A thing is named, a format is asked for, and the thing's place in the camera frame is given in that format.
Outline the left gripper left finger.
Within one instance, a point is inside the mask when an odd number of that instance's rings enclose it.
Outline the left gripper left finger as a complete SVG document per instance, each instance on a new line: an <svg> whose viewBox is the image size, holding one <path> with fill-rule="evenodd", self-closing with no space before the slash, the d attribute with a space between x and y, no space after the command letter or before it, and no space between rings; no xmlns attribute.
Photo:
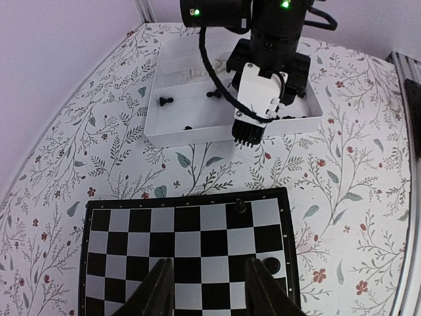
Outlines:
<svg viewBox="0 0 421 316"><path fill-rule="evenodd" d="M174 270L171 259L160 259L112 316L170 316L174 311Z"/></svg>

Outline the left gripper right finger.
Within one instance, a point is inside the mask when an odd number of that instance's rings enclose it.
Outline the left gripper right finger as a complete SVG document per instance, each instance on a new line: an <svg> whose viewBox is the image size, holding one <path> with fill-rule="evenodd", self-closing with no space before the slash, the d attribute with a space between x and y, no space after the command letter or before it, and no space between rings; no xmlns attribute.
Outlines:
<svg viewBox="0 0 421 316"><path fill-rule="evenodd" d="M262 261L245 262L246 315L298 316L305 313L288 298Z"/></svg>

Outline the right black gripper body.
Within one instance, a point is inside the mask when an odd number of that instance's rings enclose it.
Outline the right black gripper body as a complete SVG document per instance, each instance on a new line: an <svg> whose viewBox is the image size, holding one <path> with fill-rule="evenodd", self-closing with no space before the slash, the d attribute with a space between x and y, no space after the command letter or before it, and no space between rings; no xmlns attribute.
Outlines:
<svg viewBox="0 0 421 316"><path fill-rule="evenodd" d="M306 0L181 0L180 11L189 28L223 27L238 35L250 33L249 39L238 41L226 63L227 71L235 72L234 89L239 89L243 67L253 63L265 78L287 74L283 102L305 96L310 57L297 51L303 27L337 28L333 17Z"/></svg>

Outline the black and grey chessboard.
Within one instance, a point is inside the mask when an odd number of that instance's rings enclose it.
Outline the black and grey chessboard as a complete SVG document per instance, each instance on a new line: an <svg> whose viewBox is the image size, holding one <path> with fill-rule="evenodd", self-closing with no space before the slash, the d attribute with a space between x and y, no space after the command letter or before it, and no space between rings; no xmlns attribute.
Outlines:
<svg viewBox="0 0 421 316"><path fill-rule="evenodd" d="M236 199L247 210L234 212ZM300 303L287 190L91 201L86 205L78 313L112 315L160 259L171 259L175 315L244 315L245 262L269 257L273 275Z"/></svg>

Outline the white plastic compartment tray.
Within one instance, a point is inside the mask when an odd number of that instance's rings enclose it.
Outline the white plastic compartment tray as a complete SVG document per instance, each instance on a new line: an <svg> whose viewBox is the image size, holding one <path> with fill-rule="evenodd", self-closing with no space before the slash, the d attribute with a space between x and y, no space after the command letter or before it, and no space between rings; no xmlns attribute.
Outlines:
<svg viewBox="0 0 421 316"><path fill-rule="evenodd" d="M178 147L233 138L234 115L238 111L224 97L207 97L216 86L203 66L199 37L168 39L161 45L151 86L144 133L155 147ZM160 97L173 103L161 107ZM265 136L314 132L324 118L328 96L309 82L305 96L296 97L279 117L307 118L276 120L267 125Z"/></svg>

